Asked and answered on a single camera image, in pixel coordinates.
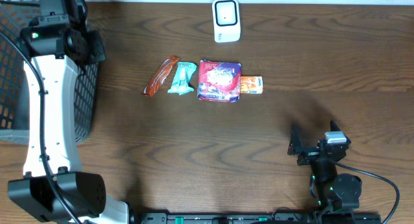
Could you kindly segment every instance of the wooden surface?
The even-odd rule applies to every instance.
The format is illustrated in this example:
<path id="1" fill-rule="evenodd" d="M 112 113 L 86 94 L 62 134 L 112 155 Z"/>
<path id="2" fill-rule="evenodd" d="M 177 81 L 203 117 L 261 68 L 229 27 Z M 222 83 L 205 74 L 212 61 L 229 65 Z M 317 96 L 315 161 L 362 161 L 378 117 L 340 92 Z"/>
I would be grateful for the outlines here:
<path id="1" fill-rule="evenodd" d="M 287 155 L 292 123 L 315 144 L 329 120 L 352 140 L 344 164 L 383 175 L 401 191 L 390 223 L 413 223 L 414 12 L 410 6 L 241 5 L 242 36 L 213 40 L 211 5 L 91 3 L 105 41 L 91 136 L 78 146 L 86 172 L 137 210 L 271 212 L 317 205 L 310 168 Z M 196 93 L 141 92 L 168 55 L 240 62 L 262 95 L 233 104 Z M 191 84 L 197 86 L 195 73 Z M 27 146 L 0 145 L 1 223 L 33 219 L 7 197 Z M 361 210 L 384 219 L 395 192 L 364 175 Z"/>

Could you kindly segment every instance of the packaged food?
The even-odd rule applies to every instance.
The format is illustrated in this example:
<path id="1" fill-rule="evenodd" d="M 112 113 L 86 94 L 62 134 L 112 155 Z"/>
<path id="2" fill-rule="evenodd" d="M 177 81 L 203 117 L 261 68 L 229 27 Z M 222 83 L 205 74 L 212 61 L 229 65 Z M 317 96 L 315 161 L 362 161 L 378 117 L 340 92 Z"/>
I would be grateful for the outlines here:
<path id="1" fill-rule="evenodd" d="M 160 89 L 161 85 L 179 60 L 179 57 L 169 56 L 158 69 L 157 73 L 154 74 L 151 81 L 149 81 L 142 94 L 150 97 L 153 96 Z"/>
<path id="2" fill-rule="evenodd" d="M 200 100 L 236 102 L 240 98 L 241 64 L 227 62 L 200 62 Z"/>
<path id="3" fill-rule="evenodd" d="M 263 93 L 262 77 L 261 76 L 242 76 L 240 93 L 242 94 Z"/>
<path id="4" fill-rule="evenodd" d="M 178 93 L 183 95 L 194 91 L 194 88 L 190 87 L 191 76 L 197 69 L 197 66 L 194 63 L 190 62 L 179 62 L 177 65 L 177 72 L 171 84 L 171 89 L 168 90 L 168 93 Z"/>

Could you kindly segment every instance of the laundry basket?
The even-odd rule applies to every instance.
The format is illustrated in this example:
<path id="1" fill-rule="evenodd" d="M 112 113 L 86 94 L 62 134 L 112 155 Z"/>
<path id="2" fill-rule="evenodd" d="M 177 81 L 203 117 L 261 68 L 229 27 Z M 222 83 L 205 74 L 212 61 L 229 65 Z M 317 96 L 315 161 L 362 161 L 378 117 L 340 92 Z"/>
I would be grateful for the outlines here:
<path id="1" fill-rule="evenodd" d="M 20 3 L 38 3 L 39 0 L 2 0 Z M 20 30 L 40 15 L 38 7 L 0 5 L 0 30 L 14 41 Z M 93 114 L 98 64 L 85 67 L 74 91 L 75 140 L 83 142 L 89 136 Z M 23 59 L 0 37 L 0 140 L 28 144 L 29 95 Z"/>

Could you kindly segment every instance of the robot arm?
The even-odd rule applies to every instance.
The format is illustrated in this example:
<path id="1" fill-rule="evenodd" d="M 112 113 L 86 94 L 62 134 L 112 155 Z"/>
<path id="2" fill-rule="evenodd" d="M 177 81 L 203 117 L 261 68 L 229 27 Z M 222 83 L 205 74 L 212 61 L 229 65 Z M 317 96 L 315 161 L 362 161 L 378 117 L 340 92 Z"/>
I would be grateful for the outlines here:
<path id="1" fill-rule="evenodd" d="M 129 224 L 133 212 L 128 205 L 106 194 L 100 175 L 82 172 L 75 141 L 75 83 L 82 66 L 105 59 L 99 34 L 86 31 L 86 17 L 81 12 L 86 6 L 78 6 L 75 0 L 40 0 L 40 7 L 42 16 L 21 31 L 20 48 L 43 79 L 44 129 L 40 129 L 39 118 L 42 84 L 26 63 L 30 140 L 24 179 L 9 181 L 9 197 L 40 222 L 74 222 L 55 196 L 47 178 L 50 174 L 56 179 L 54 186 L 80 221 Z M 47 174 L 40 157 L 42 131 L 50 172 Z"/>

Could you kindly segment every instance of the blue snack package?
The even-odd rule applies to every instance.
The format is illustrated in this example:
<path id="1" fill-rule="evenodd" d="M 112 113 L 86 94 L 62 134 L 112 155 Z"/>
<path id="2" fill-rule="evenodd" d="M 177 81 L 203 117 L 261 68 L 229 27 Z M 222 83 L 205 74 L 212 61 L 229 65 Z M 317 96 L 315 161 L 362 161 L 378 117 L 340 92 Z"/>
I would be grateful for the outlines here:
<path id="1" fill-rule="evenodd" d="M 191 91 L 194 91 L 194 88 L 190 87 L 191 76 L 197 69 L 197 66 L 191 62 L 179 62 L 177 66 L 177 72 L 171 84 L 171 89 L 168 90 L 168 93 L 178 93 L 179 95 L 184 95 Z"/>

